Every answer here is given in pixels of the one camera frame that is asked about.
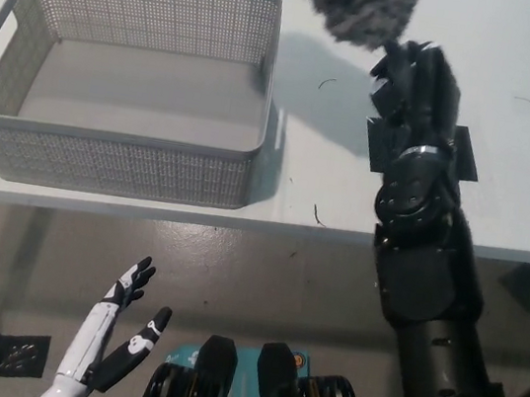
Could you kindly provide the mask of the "right robot hand black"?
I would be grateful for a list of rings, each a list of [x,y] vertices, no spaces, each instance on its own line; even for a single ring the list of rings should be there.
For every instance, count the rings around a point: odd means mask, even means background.
[[[408,130],[409,147],[439,147],[453,156],[460,89],[436,42],[385,43],[371,70],[371,103],[382,119]]]

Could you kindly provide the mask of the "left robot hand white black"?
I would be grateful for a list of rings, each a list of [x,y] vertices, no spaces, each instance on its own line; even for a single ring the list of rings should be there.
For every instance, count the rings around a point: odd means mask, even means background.
[[[107,354],[106,347],[117,317],[144,296],[143,289],[156,271],[152,264],[152,258],[146,257],[113,282],[80,326],[59,365],[59,374],[80,383],[88,392],[104,393],[148,357],[172,318],[173,311],[167,306],[112,353]]]

